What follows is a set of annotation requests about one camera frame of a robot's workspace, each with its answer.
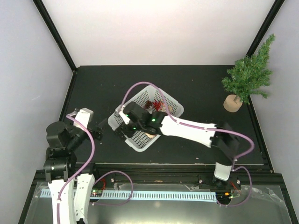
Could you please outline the small green christmas tree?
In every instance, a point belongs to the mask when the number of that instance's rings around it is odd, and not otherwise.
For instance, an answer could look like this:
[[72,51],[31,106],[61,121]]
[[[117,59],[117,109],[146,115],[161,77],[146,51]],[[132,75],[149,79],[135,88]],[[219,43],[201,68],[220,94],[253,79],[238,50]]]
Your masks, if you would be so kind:
[[268,97],[269,94],[261,88],[270,85],[272,70],[268,68],[268,63],[275,38],[275,35],[271,34],[255,55],[237,60],[234,67],[227,70],[228,76],[223,78],[221,83],[225,91],[231,93],[223,103],[228,112],[237,112],[243,104],[249,105],[251,95]]

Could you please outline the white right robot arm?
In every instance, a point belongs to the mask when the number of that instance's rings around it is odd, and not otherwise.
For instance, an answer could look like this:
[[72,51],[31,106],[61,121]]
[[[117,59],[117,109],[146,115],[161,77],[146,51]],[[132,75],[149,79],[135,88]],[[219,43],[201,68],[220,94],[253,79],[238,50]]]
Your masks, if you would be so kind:
[[229,183],[239,139],[227,130],[223,128],[218,130],[216,124],[203,124],[171,117],[166,112],[149,112],[135,102],[119,106],[116,114],[123,120],[117,131],[126,137],[141,131],[149,135],[180,137],[210,148],[215,159],[212,177],[214,186],[223,188]]

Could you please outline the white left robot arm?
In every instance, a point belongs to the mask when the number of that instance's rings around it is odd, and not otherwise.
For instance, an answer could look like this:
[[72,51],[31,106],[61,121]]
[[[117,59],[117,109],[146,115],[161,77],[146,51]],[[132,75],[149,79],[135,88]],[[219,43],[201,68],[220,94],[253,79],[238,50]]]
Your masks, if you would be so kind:
[[100,174],[94,163],[77,171],[74,151],[89,136],[62,121],[50,124],[46,133],[49,147],[43,169],[51,193],[53,223],[86,224],[89,197],[92,187],[100,182]]

